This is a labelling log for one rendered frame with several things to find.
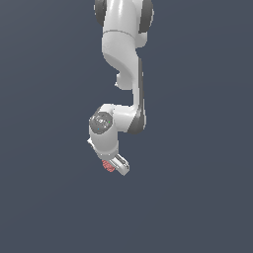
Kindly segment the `small red object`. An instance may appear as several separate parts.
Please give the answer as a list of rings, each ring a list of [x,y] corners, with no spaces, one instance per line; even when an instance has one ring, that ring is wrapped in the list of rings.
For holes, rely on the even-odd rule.
[[[102,164],[103,164],[103,167],[109,171],[109,172],[114,172],[115,171],[115,167],[112,166],[108,161],[106,160],[102,160]]]

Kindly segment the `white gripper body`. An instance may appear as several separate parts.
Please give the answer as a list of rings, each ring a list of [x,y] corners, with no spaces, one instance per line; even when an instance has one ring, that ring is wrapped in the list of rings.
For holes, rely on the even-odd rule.
[[[123,176],[129,171],[128,162],[119,154],[110,160],[110,164]]]

